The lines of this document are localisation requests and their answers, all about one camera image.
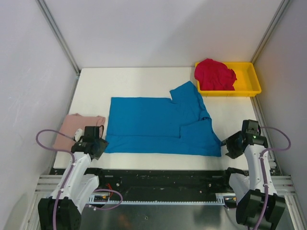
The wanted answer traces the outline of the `blue t shirt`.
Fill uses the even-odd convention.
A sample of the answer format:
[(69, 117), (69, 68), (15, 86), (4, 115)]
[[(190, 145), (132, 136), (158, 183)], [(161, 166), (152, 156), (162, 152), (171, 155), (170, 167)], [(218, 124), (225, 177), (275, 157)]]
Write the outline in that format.
[(221, 156), (211, 116), (190, 81), (169, 98), (113, 97), (106, 140), (107, 153)]

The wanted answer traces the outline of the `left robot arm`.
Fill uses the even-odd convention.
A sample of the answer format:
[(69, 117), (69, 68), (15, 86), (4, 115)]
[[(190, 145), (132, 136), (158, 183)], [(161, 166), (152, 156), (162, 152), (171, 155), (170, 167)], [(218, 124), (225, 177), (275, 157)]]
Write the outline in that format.
[(101, 157), (108, 142), (102, 138), (104, 126), (86, 126), (72, 137), (74, 144), (67, 151), (71, 160), (54, 191), (40, 199), (38, 214), (43, 230), (78, 230), (82, 211), (92, 192), (106, 186), (104, 177), (85, 174), (93, 160)]

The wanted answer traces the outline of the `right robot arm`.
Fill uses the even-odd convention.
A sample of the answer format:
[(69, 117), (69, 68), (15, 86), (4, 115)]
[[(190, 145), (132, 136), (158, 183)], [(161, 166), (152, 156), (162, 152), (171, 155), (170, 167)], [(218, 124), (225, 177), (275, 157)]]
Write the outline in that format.
[(278, 196), (273, 185), (268, 152), (271, 150), (261, 135), (258, 121), (244, 120), (242, 129), (221, 143), (226, 155), (236, 159), (244, 155), (248, 175), (242, 170), (228, 169), (229, 176), (221, 180), (226, 192), (236, 195), (236, 222), (249, 230), (274, 230), (285, 210), (285, 199)]

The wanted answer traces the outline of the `folded pink t shirt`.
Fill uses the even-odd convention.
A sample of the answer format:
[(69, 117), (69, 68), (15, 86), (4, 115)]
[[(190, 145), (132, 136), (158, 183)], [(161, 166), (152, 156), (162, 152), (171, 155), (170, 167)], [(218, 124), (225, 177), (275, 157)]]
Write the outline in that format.
[(73, 138), (78, 129), (84, 130), (86, 126), (101, 126), (105, 124), (105, 121), (106, 118), (102, 116), (66, 115), (59, 132), (70, 137), (70, 139), (57, 134), (53, 148), (70, 151), (75, 143)]

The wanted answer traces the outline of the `yellow plastic tray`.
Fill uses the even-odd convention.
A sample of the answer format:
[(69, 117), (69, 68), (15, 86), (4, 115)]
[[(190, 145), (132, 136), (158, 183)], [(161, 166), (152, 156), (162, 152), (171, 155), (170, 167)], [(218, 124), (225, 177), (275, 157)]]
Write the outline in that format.
[(197, 80), (197, 90), (204, 97), (255, 97), (261, 93), (261, 86), (251, 62), (224, 62), (232, 69), (237, 80), (234, 82), (233, 91), (203, 91)]

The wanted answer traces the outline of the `red t shirt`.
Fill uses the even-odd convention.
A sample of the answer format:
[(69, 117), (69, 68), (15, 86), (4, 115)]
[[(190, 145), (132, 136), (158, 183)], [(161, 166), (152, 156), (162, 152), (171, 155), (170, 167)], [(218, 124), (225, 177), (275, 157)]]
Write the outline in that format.
[(234, 91), (237, 80), (235, 72), (226, 64), (209, 58), (196, 66), (194, 78), (202, 91)]

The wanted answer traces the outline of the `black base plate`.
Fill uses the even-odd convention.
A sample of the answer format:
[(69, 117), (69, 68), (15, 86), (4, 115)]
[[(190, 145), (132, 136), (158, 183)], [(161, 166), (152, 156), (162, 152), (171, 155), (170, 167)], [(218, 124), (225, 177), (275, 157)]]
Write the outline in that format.
[(118, 204), (205, 204), (219, 203), (218, 194), (233, 192), (229, 172), (103, 170), (90, 168), (85, 174), (99, 176), (97, 189), (87, 204), (97, 207)]

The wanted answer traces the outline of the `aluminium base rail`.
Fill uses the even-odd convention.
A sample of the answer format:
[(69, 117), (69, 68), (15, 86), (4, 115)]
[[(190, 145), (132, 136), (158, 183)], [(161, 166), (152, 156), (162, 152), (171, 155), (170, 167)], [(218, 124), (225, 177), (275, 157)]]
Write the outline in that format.
[[(35, 188), (35, 192), (39, 194), (52, 193), (57, 188), (61, 178), (61, 175), (41, 175)], [(272, 176), (272, 183), (278, 195), (295, 193), (295, 187), (291, 176)]]

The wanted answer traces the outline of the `left aluminium frame post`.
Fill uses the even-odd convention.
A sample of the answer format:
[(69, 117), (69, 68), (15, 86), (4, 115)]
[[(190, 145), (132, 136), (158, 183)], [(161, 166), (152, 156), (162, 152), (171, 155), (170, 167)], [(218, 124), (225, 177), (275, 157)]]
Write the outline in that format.
[(55, 39), (57, 40), (60, 48), (64, 52), (64, 55), (68, 59), (69, 64), (73, 68), (76, 75), (79, 76), (81, 70), (80, 70), (75, 58), (73, 57), (73, 54), (72, 54), (67, 42), (65, 41), (65, 38), (64, 38), (62, 32), (60, 31), (60, 28), (59, 28), (54, 16), (52, 15), (46, 1), (45, 0), (35, 0), (35, 2), (37, 3), (40, 11), (42, 12), (42, 14), (43, 14), (47, 24), (49, 25)]

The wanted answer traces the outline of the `aluminium frame post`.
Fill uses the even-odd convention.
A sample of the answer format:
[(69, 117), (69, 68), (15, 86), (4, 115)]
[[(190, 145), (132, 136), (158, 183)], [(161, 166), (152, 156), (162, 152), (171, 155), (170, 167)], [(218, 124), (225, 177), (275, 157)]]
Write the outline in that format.
[(64, 38), (62, 32), (60, 31), (60, 28), (59, 28), (54, 16), (52, 15), (46, 1), (45, 0), (35, 0), (35, 2), (37, 3), (40, 11), (42, 12), (42, 14), (43, 14), (47, 24), (49, 25), (55, 39), (57, 40), (60, 48), (64, 52), (64, 55), (68, 59), (69, 64), (73, 68), (76, 75), (79, 76), (81, 70), (80, 70), (75, 58), (73, 57), (73, 54), (72, 54), (67, 42), (65, 41), (65, 38)]
[(275, 29), (277, 28), (278, 24), (281, 22), (282, 18), (284, 17), (285, 13), (287, 12), (288, 8), (292, 4), (292, 0), (282, 0), (277, 11), (275, 12), (269, 26), (267, 27), (262, 39), (260, 40), (259, 45), (257, 46), (250, 62), (255, 64), (261, 55), (262, 51), (264, 50), (265, 46), (267, 45), (270, 37), (273, 35)]

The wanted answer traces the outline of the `right aluminium frame post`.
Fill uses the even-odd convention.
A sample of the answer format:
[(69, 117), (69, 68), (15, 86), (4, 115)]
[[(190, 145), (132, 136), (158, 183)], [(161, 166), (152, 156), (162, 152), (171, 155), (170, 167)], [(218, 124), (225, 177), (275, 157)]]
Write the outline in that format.
[(267, 45), (270, 37), (273, 35), (275, 29), (277, 28), (278, 24), (281, 22), (282, 18), (284, 17), (285, 13), (287, 12), (288, 8), (292, 4), (292, 0), (282, 0), (277, 11), (275, 12), (269, 26), (267, 27), (262, 39), (260, 40), (259, 45), (257, 46), (250, 62), (255, 64), (261, 55), (262, 51), (264, 50), (265, 46)]

